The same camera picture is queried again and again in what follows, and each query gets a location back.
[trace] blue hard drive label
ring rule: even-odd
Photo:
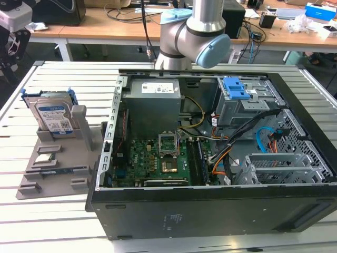
[[[69,134],[73,132],[72,125],[63,106],[46,106],[38,108],[43,122],[53,134]]]

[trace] slatted metal table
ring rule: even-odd
[[[148,63],[45,62],[33,66],[0,111],[0,252],[336,252],[337,212],[302,233],[207,238],[107,240],[86,195],[17,200],[17,187],[37,140],[37,123],[19,96],[71,87],[87,107],[90,125],[107,120],[118,69],[149,69]],[[215,69],[279,73],[337,147],[337,102],[306,71],[288,65],[219,65]]]

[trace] black box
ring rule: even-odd
[[[238,38],[246,10],[236,0],[226,0],[222,17],[226,21],[225,34],[230,38]]]
[[[68,9],[72,8],[72,1],[58,0]],[[74,0],[76,9],[68,13],[51,1],[41,1],[33,7],[33,22],[43,22],[46,25],[78,26],[85,16],[84,0]]]
[[[262,14],[259,26],[261,28],[272,28],[275,18],[275,15]]]

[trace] white plastic bag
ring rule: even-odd
[[[284,25],[290,33],[306,32],[309,30],[306,28],[312,22],[307,18],[305,14],[297,16],[294,20],[288,20]]]

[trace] gray holder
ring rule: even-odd
[[[89,127],[86,107],[74,105],[72,118],[79,129],[55,138],[49,131],[37,130],[38,140],[18,188],[17,199],[87,194],[93,169],[103,145],[100,127]],[[40,154],[52,153],[49,162],[35,163]]]

